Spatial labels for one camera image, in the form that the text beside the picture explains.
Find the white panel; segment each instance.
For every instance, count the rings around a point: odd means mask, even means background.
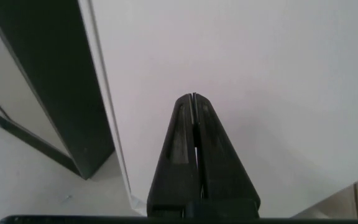
[[[135,201],[133,201],[133,197],[131,197],[131,190],[129,188],[129,180],[126,172],[124,157],[122,155],[121,143],[117,135],[117,124],[114,119],[114,113],[112,112],[113,107],[112,107],[111,97],[109,95],[109,87],[106,83],[106,79],[107,79],[106,71],[102,60],[103,56],[100,49],[98,31],[96,29],[95,21],[93,17],[92,3],[90,0],[78,0],[78,4],[80,5],[81,16],[86,31],[86,37],[88,39],[89,49],[92,54],[93,65],[96,72],[96,76],[98,78],[100,93],[102,95],[104,108],[106,110],[106,116],[112,133],[114,148],[117,152],[117,158],[119,161],[122,178],[124,179],[124,185],[131,206],[134,206]]]
[[[301,212],[295,218],[324,218],[316,216],[316,211],[317,214],[324,214],[325,218],[357,219],[353,185]]]
[[[132,194],[175,100],[211,100],[263,217],[358,180],[358,1],[93,1]]]
[[[0,128],[0,219],[8,215],[136,215],[113,154],[83,180]]]
[[[1,38],[0,105],[13,121],[68,155],[65,146]]]

